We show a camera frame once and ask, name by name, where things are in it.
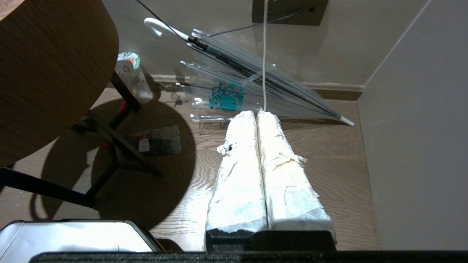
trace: beige wall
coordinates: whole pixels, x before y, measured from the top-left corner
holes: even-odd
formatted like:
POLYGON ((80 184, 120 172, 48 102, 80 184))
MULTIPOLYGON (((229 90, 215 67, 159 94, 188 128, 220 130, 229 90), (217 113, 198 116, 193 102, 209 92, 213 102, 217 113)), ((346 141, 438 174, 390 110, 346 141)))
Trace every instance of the beige wall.
MULTIPOLYGON (((134 0, 104 0, 120 36, 151 74, 181 75, 191 50, 175 36, 157 39, 143 25, 151 17, 134 0)), ((143 0, 175 28, 219 32, 250 25, 252 0, 143 0)), ((426 0, 330 0, 322 24, 269 25, 268 60, 303 82, 361 87, 375 72, 426 0)), ((262 29, 225 35, 261 55, 262 29)))
POLYGON ((382 249, 468 249, 466 10, 432 0, 358 100, 382 249))

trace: umbrella handle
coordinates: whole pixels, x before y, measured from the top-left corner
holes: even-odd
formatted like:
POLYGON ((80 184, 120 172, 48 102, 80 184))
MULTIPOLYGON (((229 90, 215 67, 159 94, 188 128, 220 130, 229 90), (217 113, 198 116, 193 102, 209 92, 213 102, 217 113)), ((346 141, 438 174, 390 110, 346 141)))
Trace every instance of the umbrella handle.
POLYGON ((155 19, 155 18, 145 18, 145 26, 148 30, 150 30, 151 32, 153 32, 155 35, 157 35, 158 37, 160 37, 162 35, 162 32, 157 30, 155 27, 160 27, 160 28, 163 28, 169 32, 171 32, 172 34, 177 34, 179 35, 179 37, 181 37, 182 39, 184 39, 185 41, 188 41, 189 40, 189 36, 174 29, 173 27, 168 27, 166 26, 163 22, 155 19))

